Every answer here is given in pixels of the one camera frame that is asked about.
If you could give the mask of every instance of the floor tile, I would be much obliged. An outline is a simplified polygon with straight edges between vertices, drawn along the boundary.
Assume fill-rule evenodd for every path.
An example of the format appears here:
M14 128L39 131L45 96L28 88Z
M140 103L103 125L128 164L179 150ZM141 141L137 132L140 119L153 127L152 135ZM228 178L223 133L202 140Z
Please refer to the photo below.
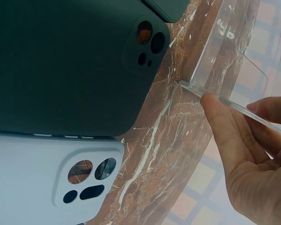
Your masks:
M204 154L206 156L208 156L209 158L214 159L217 162L222 161L219 150L218 150L217 145L215 143L214 137L211 138Z
M275 17L275 6L261 2L257 19L268 24L273 24Z
M221 219L222 215L204 206L193 220L192 225L217 225Z
M169 218L165 218L165 220L163 221L163 223L161 225L178 225L178 224L174 223Z
M215 171L213 169L199 163L187 186L203 194L214 175Z
M182 193L173 208L171 209L171 212L184 220L187 218L187 216L190 214L196 204L197 201Z

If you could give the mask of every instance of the tiled floor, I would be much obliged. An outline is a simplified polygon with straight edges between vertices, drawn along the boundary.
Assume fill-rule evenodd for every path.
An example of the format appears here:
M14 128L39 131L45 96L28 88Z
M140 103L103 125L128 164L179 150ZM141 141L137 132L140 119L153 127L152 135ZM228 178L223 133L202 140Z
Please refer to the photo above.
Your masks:
M162 225L253 225L232 208L224 170L212 139L195 172Z

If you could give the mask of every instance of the finger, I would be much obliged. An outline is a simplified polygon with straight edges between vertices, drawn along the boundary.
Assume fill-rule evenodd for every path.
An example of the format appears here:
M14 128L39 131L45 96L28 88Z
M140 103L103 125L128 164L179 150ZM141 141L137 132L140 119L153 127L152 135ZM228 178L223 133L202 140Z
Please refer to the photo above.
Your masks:
M281 135L249 117L246 117L246 120L255 140L272 157L276 157L281 151Z
M250 129L245 117L238 111L229 107L229 111L237 125L237 129L245 143L247 149L250 152L250 156L253 158L256 164L264 163L270 160L265 149L255 140L254 135Z
M247 108L267 121L281 124L281 97L267 97L247 105Z
M226 176L247 161L245 151L248 151L229 110L210 93L205 94L201 99L205 115L214 133Z

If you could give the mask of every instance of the dark green phone case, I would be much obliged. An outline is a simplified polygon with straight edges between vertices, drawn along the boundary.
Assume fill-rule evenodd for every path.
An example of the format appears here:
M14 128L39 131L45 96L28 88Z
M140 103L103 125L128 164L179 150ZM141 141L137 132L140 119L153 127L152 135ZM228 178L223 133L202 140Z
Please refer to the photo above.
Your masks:
M140 0L0 0L0 131L125 133L169 40Z

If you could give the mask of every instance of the hand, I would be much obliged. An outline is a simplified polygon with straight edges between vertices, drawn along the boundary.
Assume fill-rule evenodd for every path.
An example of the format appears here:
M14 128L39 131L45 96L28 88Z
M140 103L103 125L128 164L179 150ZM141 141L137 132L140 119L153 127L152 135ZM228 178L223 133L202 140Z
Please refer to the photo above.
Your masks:
M219 148L234 209L256 224L281 225L281 135L224 106L213 94L205 94L201 105ZM281 97L262 99L248 109L281 124Z

